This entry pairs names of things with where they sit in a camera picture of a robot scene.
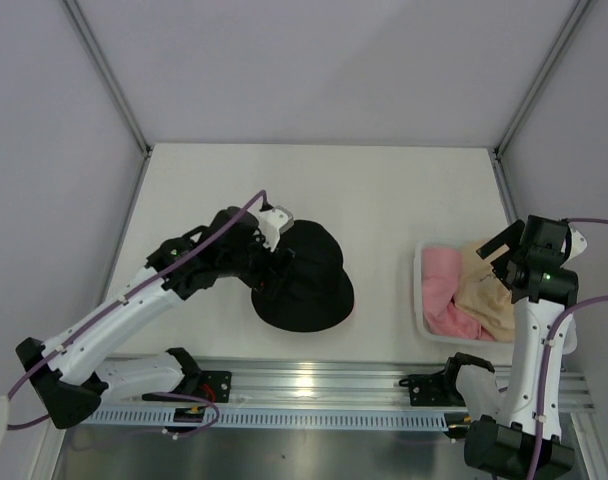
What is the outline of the black hat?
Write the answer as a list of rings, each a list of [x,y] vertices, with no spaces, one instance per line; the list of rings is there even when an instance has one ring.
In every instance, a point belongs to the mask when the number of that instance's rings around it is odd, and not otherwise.
[[[335,327],[353,312],[353,284],[344,270],[339,243],[321,224],[297,220],[278,243],[294,255],[277,292],[253,292],[257,315],[269,325],[295,333]]]

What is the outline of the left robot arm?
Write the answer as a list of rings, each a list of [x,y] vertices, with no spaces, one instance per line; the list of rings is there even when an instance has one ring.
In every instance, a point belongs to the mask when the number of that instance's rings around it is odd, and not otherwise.
[[[164,241],[126,287],[61,334],[27,338],[16,354],[56,428],[87,420],[102,405],[145,401],[210,400],[204,375],[182,347],[130,361],[108,361],[115,349],[166,311],[220,278],[235,277],[255,293],[274,296],[294,259],[279,247],[294,224],[281,207],[251,214],[219,211],[211,224]]]

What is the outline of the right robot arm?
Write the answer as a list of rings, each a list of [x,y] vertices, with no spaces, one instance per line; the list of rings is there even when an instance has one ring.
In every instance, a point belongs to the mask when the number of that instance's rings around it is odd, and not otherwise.
[[[575,463],[561,441],[559,382],[578,275],[565,268],[572,232],[565,220],[529,216],[477,249],[510,293],[515,339],[510,378],[500,390],[494,367],[461,353],[450,357],[441,395],[471,417],[467,466],[504,479],[559,479]]]

